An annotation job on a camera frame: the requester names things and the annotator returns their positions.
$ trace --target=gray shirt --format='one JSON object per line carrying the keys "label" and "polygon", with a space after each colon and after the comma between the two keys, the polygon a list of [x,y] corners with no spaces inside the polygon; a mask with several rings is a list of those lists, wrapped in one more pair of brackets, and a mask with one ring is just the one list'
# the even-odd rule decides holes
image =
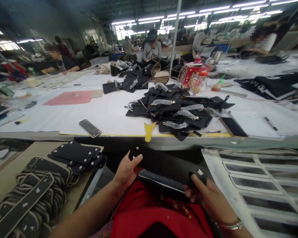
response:
{"label": "gray shirt", "polygon": [[153,55],[161,57],[161,43],[159,41],[156,42],[155,48],[151,47],[150,42],[147,42],[143,48],[142,59],[144,61],[153,58]]}

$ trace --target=hand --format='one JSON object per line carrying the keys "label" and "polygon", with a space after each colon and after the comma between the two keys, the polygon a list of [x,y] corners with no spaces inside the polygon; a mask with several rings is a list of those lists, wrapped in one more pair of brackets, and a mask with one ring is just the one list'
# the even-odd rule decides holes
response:
{"label": "hand", "polygon": [[121,189],[122,193],[124,193],[136,179],[139,172],[137,165],[142,161],[142,154],[130,161],[128,158],[129,153],[130,151],[120,162],[113,179],[113,182],[116,184],[116,186],[118,186],[119,189]]}
{"label": "hand", "polygon": [[236,213],[215,183],[208,179],[205,186],[196,175],[192,175],[191,179],[198,189],[185,191],[185,196],[190,198],[191,202],[200,200],[204,210],[219,224],[233,225],[239,221]]}

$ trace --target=white work table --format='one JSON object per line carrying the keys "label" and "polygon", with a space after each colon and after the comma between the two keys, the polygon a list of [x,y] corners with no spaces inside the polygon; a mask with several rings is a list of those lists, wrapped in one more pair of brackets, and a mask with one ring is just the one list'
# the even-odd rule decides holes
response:
{"label": "white work table", "polygon": [[[87,119],[92,124],[101,129],[102,134],[93,139],[94,141],[115,142],[142,142],[144,143],[145,128],[144,123],[151,124],[149,118],[127,117],[128,111],[125,106],[131,101],[142,98],[147,90],[136,90],[129,93],[118,90],[101,98],[94,98],[89,103],[77,105],[42,105],[48,100],[60,95],[63,92],[85,91],[102,89],[102,85],[108,80],[122,82],[123,78],[111,75],[86,74],[63,87],[43,92],[36,98],[37,105],[22,112],[25,114],[19,120],[28,121],[15,125],[13,122],[0,127],[0,138],[15,138],[28,140],[72,140],[73,136],[88,136],[78,123]],[[217,80],[209,80],[208,84],[214,84]],[[204,147],[238,148],[238,149],[258,149],[269,147],[289,147],[298,148],[298,112],[291,111],[276,105],[270,101],[260,101],[260,96],[249,92],[237,85],[224,88],[227,91],[247,94],[248,99],[231,95],[228,103],[235,103],[229,110],[234,111],[257,111],[261,116],[268,117],[280,130],[285,138],[281,141],[271,139],[255,138],[234,138],[230,137],[225,127],[217,118],[213,118],[209,126],[200,133],[202,137],[196,135],[188,136],[183,142],[178,141],[173,135],[162,134],[155,126],[152,132],[152,140],[149,146],[160,150],[179,150],[198,145]],[[196,96],[215,97],[224,99],[228,94],[212,92],[208,88],[207,92],[200,92]]]}

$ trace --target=blue container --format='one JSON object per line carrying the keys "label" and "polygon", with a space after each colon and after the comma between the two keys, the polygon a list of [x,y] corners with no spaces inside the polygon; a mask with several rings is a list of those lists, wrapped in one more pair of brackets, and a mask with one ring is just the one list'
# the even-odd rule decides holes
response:
{"label": "blue container", "polygon": [[217,47],[217,51],[227,52],[229,49],[229,44],[215,44]]}

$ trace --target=smartphone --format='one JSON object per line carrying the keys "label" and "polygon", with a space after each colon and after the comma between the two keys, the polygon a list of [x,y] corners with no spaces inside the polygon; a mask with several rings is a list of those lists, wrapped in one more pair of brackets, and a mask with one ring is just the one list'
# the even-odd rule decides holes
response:
{"label": "smartphone", "polygon": [[239,124],[230,117],[221,117],[220,121],[228,130],[231,136],[235,137],[248,137],[248,135],[243,131],[243,129],[239,126]]}
{"label": "smartphone", "polygon": [[88,120],[82,120],[79,122],[79,125],[92,137],[95,138],[96,136],[101,134],[101,130],[98,129],[96,126],[91,124]]}

